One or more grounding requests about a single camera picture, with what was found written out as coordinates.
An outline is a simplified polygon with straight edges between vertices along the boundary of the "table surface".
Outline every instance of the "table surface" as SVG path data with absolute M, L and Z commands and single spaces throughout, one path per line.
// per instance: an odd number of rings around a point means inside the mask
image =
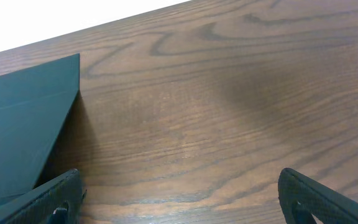
M 358 0 L 195 0 L 1 52 L 0 75 L 75 53 L 52 163 L 83 174 L 83 223 L 283 223 L 284 167 L 358 201 Z

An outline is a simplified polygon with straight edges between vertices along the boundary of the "white background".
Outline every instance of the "white background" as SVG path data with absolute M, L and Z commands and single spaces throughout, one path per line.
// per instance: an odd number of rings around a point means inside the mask
M 3 0 L 0 51 L 188 0 Z

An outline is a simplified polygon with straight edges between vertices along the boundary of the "white wall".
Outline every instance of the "white wall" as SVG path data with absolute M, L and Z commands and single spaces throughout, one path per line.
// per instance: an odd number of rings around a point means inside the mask
M 2 0 L 0 51 L 189 0 Z

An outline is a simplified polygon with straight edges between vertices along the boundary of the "wood grain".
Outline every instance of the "wood grain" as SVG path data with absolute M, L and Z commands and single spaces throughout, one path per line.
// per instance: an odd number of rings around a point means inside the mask
M 358 0 L 191 1 L 0 53 L 81 54 L 51 172 L 83 223 L 283 223 L 292 167 L 358 201 Z

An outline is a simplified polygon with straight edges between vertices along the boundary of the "wooden table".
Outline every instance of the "wooden table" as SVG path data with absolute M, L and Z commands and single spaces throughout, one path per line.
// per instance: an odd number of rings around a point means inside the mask
M 83 223 L 283 223 L 284 167 L 358 201 L 358 0 L 195 0 L 1 52 L 0 75 L 75 53 L 52 163 L 83 174 Z

